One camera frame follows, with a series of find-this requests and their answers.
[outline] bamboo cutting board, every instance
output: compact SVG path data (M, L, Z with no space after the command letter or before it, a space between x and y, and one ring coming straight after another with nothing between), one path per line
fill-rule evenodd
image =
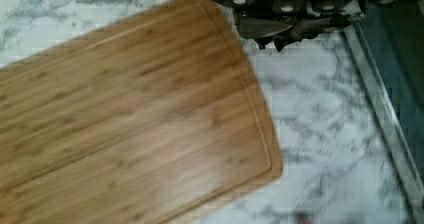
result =
M208 0L0 70L0 223L185 223L281 175L268 108Z

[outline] cutting board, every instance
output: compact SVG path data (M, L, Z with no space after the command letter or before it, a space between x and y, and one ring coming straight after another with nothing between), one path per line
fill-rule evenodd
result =
M208 0L0 70L0 223L186 223L278 178L261 89Z

